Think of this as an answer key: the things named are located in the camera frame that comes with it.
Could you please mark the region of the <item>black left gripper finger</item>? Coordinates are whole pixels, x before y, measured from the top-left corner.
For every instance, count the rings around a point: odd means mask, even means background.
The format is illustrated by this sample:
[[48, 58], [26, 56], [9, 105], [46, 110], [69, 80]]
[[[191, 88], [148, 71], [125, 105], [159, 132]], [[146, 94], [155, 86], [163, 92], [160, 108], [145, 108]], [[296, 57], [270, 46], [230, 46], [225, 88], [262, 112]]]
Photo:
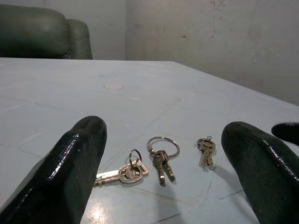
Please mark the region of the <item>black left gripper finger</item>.
[[274, 125], [271, 128], [271, 133], [287, 142], [299, 145], [299, 123], [285, 122]]
[[67, 131], [3, 204], [3, 224], [78, 224], [107, 142], [107, 126], [87, 116]]
[[299, 222], [299, 157], [280, 139], [241, 121], [227, 124], [221, 145], [261, 224]]

